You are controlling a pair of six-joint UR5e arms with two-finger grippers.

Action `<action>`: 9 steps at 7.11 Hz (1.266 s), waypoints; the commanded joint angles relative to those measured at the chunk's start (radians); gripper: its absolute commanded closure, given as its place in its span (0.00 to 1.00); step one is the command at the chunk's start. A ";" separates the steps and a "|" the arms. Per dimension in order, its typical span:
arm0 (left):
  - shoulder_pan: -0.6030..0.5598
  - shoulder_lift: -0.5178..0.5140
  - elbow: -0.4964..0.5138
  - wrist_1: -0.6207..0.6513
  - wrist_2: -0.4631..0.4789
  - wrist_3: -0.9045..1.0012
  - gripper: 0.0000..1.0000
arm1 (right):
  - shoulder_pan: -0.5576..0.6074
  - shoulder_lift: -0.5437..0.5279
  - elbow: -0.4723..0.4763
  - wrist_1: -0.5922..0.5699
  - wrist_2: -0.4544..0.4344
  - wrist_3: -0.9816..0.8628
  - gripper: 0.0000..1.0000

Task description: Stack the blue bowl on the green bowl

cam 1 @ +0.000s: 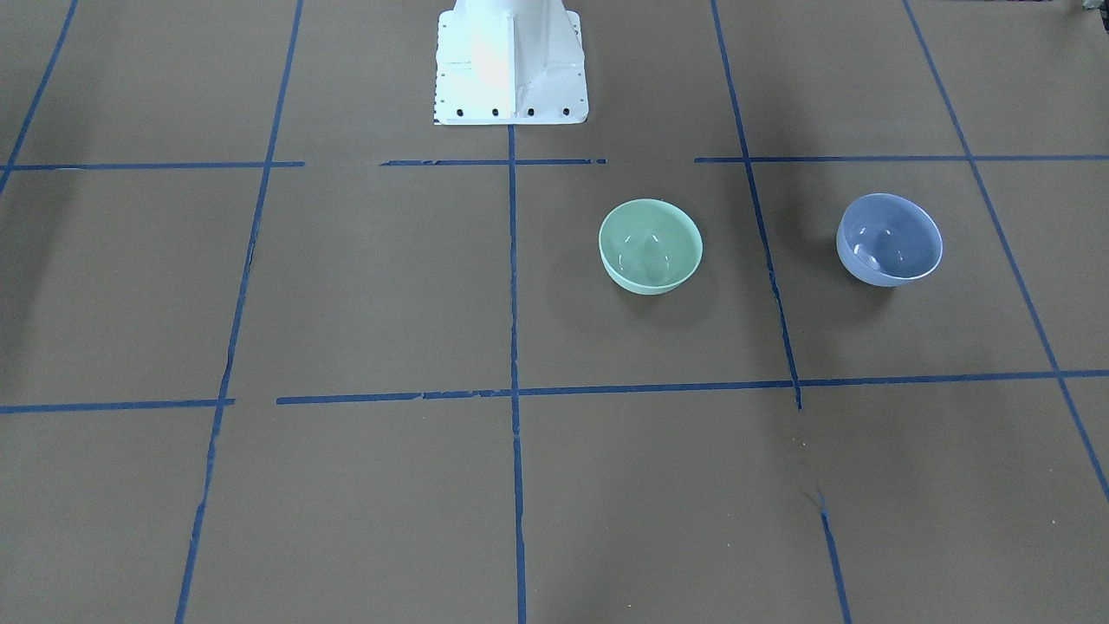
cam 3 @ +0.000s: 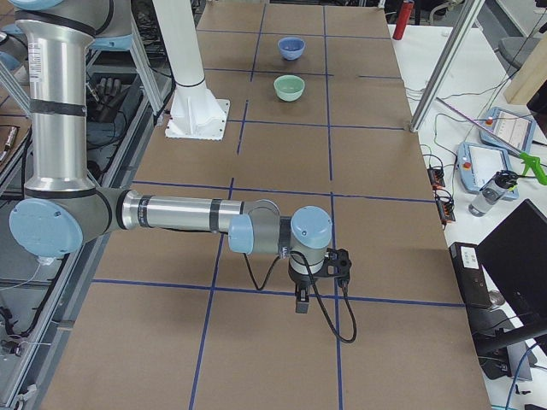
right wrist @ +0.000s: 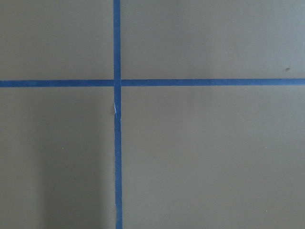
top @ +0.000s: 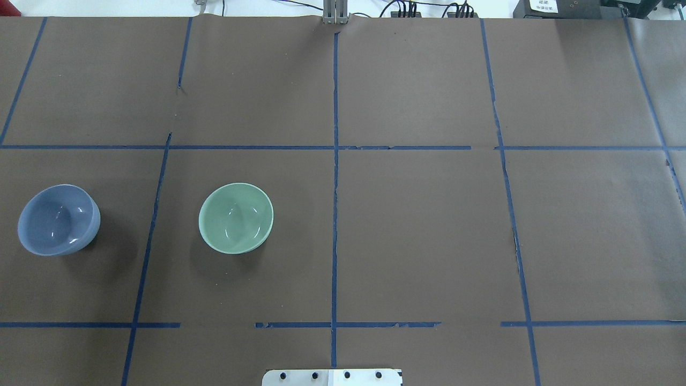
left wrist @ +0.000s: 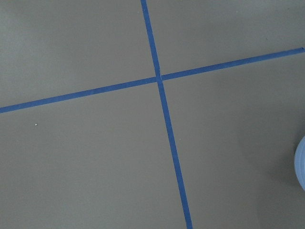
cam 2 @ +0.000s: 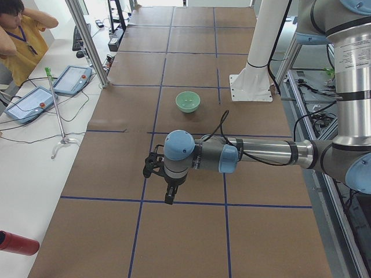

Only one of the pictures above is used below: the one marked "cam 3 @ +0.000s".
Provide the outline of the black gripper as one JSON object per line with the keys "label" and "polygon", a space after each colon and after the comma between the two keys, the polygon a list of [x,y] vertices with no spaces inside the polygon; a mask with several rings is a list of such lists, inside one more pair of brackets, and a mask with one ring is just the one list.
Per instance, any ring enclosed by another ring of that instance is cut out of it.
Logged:
{"label": "black gripper", "polygon": [[289,278],[295,284],[296,313],[307,313],[309,310],[309,288],[316,282],[307,273],[303,274],[295,270],[292,265],[288,266]]}

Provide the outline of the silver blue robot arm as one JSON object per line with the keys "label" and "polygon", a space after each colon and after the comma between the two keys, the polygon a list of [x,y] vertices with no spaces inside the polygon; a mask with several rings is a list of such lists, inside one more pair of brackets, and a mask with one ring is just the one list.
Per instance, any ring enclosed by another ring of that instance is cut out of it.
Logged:
{"label": "silver blue robot arm", "polygon": [[27,39],[33,139],[33,174],[9,216],[16,242],[33,255],[57,258],[116,230],[224,233],[234,252],[286,258],[296,310],[306,313],[316,281],[328,273],[332,222],[323,209],[307,206],[284,217],[269,200],[146,196],[88,177],[85,57],[97,40],[132,42],[131,4],[18,1],[15,8]]}

